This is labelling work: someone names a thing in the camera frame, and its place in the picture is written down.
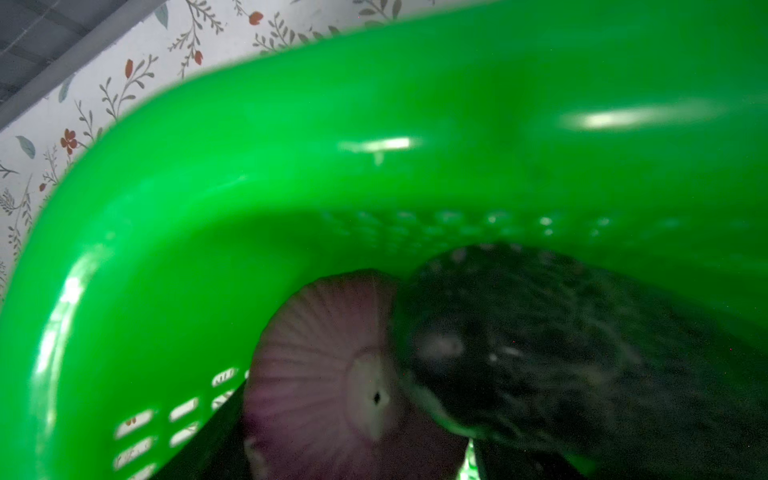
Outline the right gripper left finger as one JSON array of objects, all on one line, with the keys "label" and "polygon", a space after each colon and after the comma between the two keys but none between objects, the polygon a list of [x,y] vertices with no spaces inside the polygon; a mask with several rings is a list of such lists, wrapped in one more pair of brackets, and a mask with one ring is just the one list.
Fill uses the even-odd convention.
[{"label": "right gripper left finger", "polygon": [[244,388],[245,384],[237,388],[202,429],[152,479],[251,479],[242,421]]}]

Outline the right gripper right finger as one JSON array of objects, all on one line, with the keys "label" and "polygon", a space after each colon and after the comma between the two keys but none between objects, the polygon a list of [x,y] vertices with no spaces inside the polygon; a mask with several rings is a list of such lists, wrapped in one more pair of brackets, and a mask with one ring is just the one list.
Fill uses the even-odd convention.
[{"label": "right gripper right finger", "polygon": [[562,455],[525,451],[489,440],[472,440],[482,480],[584,480]]}]

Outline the toy purple onion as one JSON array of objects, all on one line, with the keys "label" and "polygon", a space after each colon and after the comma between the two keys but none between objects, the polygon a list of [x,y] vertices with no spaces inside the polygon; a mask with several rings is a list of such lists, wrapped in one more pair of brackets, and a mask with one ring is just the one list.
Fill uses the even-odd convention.
[{"label": "toy purple onion", "polygon": [[401,391],[389,353],[396,278],[327,276],[277,310],[243,399],[254,479],[454,479],[468,442]]}]

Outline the toy dark eggplant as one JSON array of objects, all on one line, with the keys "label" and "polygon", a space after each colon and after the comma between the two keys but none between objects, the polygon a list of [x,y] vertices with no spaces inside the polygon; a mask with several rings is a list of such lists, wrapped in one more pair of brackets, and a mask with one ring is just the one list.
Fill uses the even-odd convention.
[{"label": "toy dark eggplant", "polygon": [[580,457],[598,479],[763,479],[767,352],[630,276],[509,243],[460,247],[400,285],[402,386],[443,428]]}]

